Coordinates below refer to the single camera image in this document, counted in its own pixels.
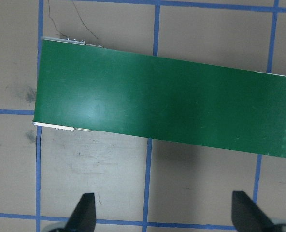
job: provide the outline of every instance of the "green board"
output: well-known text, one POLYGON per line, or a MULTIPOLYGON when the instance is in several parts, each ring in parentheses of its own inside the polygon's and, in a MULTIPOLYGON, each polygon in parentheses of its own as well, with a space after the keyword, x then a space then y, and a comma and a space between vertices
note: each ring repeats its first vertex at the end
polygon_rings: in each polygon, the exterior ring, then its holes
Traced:
POLYGON ((286 157, 286 76, 43 40, 34 122, 286 157))

